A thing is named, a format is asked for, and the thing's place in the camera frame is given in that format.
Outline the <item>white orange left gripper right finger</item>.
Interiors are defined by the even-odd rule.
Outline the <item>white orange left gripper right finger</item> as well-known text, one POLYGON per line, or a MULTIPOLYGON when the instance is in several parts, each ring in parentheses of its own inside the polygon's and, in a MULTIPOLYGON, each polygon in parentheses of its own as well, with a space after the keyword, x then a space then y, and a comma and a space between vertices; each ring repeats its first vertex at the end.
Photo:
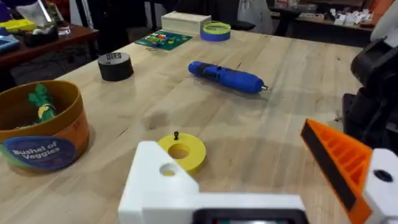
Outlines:
POLYGON ((300 133, 351 223, 397 223, 397 155, 306 119, 300 133))

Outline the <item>bare white left gripper left finger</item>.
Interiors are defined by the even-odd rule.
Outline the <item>bare white left gripper left finger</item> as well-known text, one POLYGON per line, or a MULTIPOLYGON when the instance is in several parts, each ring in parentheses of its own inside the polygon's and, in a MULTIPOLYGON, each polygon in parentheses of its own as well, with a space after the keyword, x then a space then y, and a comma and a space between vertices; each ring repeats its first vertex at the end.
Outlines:
POLYGON ((190 223, 177 202, 199 193, 198 183, 156 142, 138 144, 118 207, 120 223, 190 223))

